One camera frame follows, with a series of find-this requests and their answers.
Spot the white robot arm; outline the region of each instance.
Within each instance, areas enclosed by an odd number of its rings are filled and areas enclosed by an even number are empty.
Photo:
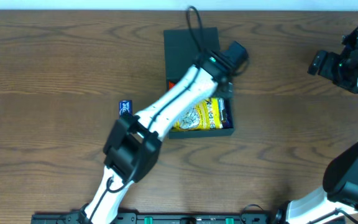
[[[186,75],[181,79],[181,81],[165,95],[163,95],[161,99],[159,99],[148,108],[136,113],[136,115],[139,116],[139,123],[144,127],[149,126],[154,115],[171,99],[185,90],[190,85],[190,82],[192,79],[194,79],[197,73],[198,76],[195,78],[194,84],[192,84],[192,86],[190,86],[190,88],[186,90],[184,94],[180,95],[177,100],[173,101],[169,106],[167,106],[154,121],[154,125],[151,125],[150,132],[153,133],[156,131],[158,133],[159,141],[163,141],[164,137],[167,135],[174,122],[183,116],[187,110],[192,108],[201,100],[212,96],[218,87],[218,83],[214,81],[213,77],[202,68],[196,68],[195,66],[192,66],[188,69]],[[108,224],[115,219],[120,202],[124,198],[124,195],[127,192],[129,186],[133,184],[133,181],[131,181],[119,192],[105,193],[103,195],[107,187],[106,182],[110,177],[113,177],[113,181],[109,186],[110,189],[118,189],[123,185],[123,179],[120,177],[120,175],[118,175],[117,172],[115,172],[113,169],[105,166],[101,185],[99,186],[93,201],[85,208],[85,213],[88,219],[90,219],[94,224]],[[94,216],[92,217],[93,210],[96,208],[98,203],[98,209],[96,209]]]
[[[223,53],[204,51],[198,64],[158,101],[116,122],[103,149],[107,157],[101,185],[82,212],[84,223],[109,224],[115,219],[129,186],[156,163],[161,142],[174,122],[201,100],[229,91],[231,77],[247,58],[245,48],[237,42]]]
[[[332,80],[334,84],[358,93],[357,29],[343,40],[343,44],[345,49],[341,55],[319,51],[308,72],[314,75],[319,70],[319,75]],[[285,212],[285,217],[279,223],[289,224],[326,223],[344,213],[357,213],[358,143],[330,163],[324,175],[323,186],[290,202],[282,211]]]

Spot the open box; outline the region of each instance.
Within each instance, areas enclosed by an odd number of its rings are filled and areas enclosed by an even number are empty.
[[[216,27],[204,28],[203,32],[205,47],[210,50],[220,50],[218,29]],[[198,30],[195,30],[195,36],[197,39],[200,39]],[[198,49],[194,40],[191,38],[188,29],[165,30],[164,47],[165,71],[168,91],[169,82],[177,83],[185,75],[188,68],[194,64],[193,62],[198,54]],[[168,133],[168,138],[183,139],[231,135],[234,132],[232,101],[225,100],[224,105],[226,110],[226,116],[231,121],[230,126],[228,126],[227,128],[189,131],[170,130]]]

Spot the yellow snack bag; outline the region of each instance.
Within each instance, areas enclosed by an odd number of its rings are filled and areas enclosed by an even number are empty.
[[[210,98],[186,112],[174,125],[175,130],[210,130],[223,128],[219,114],[219,99]]]

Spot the white wall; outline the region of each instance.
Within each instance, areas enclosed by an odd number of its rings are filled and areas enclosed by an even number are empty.
[[[0,0],[0,9],[358,11],[358,0]]]

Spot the wooden table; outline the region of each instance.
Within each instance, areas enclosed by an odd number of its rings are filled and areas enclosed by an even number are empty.
[[[236,213],[305,196],[357,141],[358,95],[306,71],[317,50],[341,51],[358,12],[201,15],[222,49],[236,40],[250,55],[234,82],[236,132],[167,139],[121,206]],[[185,28],[184,12],[0,11],[0,223],[91,201],[118,101],[138,111],[163,95],[163,30]]]

